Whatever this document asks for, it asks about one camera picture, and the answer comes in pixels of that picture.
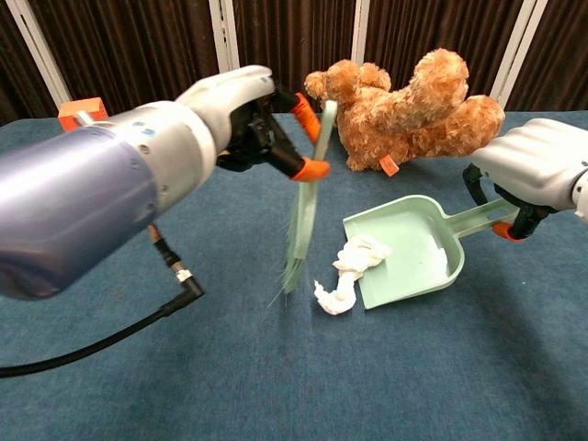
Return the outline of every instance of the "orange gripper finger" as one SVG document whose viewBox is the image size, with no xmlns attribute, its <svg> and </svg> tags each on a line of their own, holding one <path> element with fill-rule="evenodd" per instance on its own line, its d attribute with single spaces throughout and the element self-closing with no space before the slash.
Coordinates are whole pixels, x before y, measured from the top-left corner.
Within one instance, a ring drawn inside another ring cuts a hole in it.
<svg viewBox="0 0 588 441">
<path fill-rule="evenodd" d="M 513 236 L 511 236 L 511 233 L 509 232 L 509 230 L 511 229 L 512 226 L 513 226 L 512 223 L 498 222 L 492 226 L 492 230 L 497 235 L 499 235 L 500 237 L 503 237 L 504 239 L 506 239 L 510 242 L 521 243 L 524 239 L 515 239 Z"/>
<path fill-rule="evenodd" d="M 290 179 L 300 182 L 314 182 L 324 179 L 331 173 L 331 165 L 326 161 L 315 161 L 304 156 L 304 166 Z"/>
<path fill-rule="evenodd" d="M 298 104 L 290 110 L 295 116 L 306 134 L 309 136 L 311 141 L 315 143 L 319 139 L 319 133 L 321 132 L 321 122 L 317 118 L 314 110 L 312 110 L 311 104 L 304 97 L 303 94 L 298 92 L 296 94 L 298 98 Z"/>
</svg>

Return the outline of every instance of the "white robotic hand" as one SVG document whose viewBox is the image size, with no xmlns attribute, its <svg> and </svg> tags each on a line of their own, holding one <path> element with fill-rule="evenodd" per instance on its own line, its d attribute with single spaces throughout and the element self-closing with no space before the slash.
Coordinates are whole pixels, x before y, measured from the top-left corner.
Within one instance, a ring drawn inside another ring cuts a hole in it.
<svg viewBox="0 0 588 441">
<path fill-rule="evenodd" d="M 588 223 L 588 131 L 531 119 L 476 151 L 471 161 L 464 179 L 478 204 L 486 201 L 480 186 L 486 176 L 521 208 L 512 238 L 525 239 L 550 213 L 565 209 L 575 209 Z"/>
</svg>

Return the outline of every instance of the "white tissue paper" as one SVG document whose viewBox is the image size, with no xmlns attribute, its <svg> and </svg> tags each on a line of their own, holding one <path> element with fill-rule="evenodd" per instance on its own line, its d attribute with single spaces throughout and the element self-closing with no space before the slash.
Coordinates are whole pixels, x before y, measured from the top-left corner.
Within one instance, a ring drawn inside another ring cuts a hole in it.
<svg viewBox="0 0 588 441">
<path fill-rule="evenodd" d="M 378 265 L 388 257 L 391 249 L 379 243 L 373 237 L 359 234 L 352 237 L 343 247 L 337 257 L 339 260 L 333 266 L 339 270 L 337 289 L 327 292 L 322 285 L 314 281 L 314 295 L 321 307 L 331 315 L 349 311 L 356 303 L 354 284 L 371 266 Z"/>
</svg>

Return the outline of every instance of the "robotic arm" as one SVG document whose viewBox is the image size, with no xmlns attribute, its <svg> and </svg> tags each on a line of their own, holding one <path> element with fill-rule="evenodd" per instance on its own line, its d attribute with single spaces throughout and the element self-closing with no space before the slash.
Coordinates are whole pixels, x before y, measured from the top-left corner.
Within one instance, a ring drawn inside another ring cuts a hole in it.
<svg viewBox="0 0 588 441">
<path fill-rule="evenodd" d="M 495 232 L 518 242 L 530 236 L 550 213 L 574 209 L 588 223 L 588 131 L 551 119 L 531 119 L 471 156 L 464 171 L 478 205 L 487 202 L 483 176 L 496 192 L 520 208 L 512 225 Z"/>
<path fill-rule="evenodd" d="M 272 117 L 296 96 L 247 66 L 203 79 L 176 102 L 83 127 L 0 157 L 0 292 L 48 298 L 172 208 L 217 164 L 270 163 L 294 180 L 328 175 L 300 157 Z"/>
</svg>

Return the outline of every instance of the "orange block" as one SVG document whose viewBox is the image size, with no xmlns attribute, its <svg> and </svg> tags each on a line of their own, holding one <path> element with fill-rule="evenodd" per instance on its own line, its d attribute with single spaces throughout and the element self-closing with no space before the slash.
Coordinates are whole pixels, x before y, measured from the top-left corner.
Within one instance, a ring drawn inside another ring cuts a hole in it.
<svg viewBox="0 0 588 441">
<path fill-rule="evenodd" d="M 68 101 L 59 107 L 57 117 L 65 131 L 75 130 L 80 127 L 75 115 L 83 110 L 96 120 L 108 118 L 108 113 L 104 109 L 104 103 L 100 97 Z"/>
</svg>

